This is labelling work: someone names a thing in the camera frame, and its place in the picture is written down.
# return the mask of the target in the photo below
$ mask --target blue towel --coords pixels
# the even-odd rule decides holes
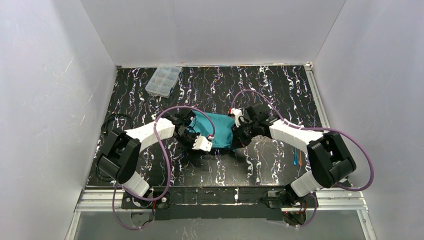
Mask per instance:
[[[191,121],[190,127],[196,133],[208,137],[212,134],[213,129],[209,120],[200,112],[195,111],[196,117]],[[212,148],[214,149],[230,149],[233,142],[233,132],[231,126],[234,125],[234,119],[222,114],[206,113],[215,125],[215,136],[212,141]]]

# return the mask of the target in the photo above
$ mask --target black marble table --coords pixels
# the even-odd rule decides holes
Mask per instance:
[[[227,114],[233,97],[241,90],[253,89],[269,97],[283,117],[305,127],[320,127],[318,111],[302,65],[184,67],[170,98],[149,95],[145,86],[155,68],[118,69],[106,116],[112,112],[132,117],[134,127],[153,121],[153,115],[177,105],[188,105],[205,112]],[[245,108],[263,100],[252,93],[237,99]],[[110,128],[128,129],[130,123],[115,120]],[[105,140],[101,135],[97,150]],[[294,147],[266,137],[256,137],[235,152],[199,154],[187,152],[170,138],[164,141],[171,160],[171,185],[175,187],[254,187],[284,186],[309,170],[302,153],[302,165],[294,164]],[[158,144],[140,154],[137,172],[151,186],[166,184],[166,166]],[[94,164],[88,187],[111,187],[99,180]]]

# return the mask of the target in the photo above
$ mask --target clear plastic container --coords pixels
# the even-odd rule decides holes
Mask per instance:
[[[178,82],[181,67],[159,66],[146,85],[146,91],[154,96],[169,98]]]

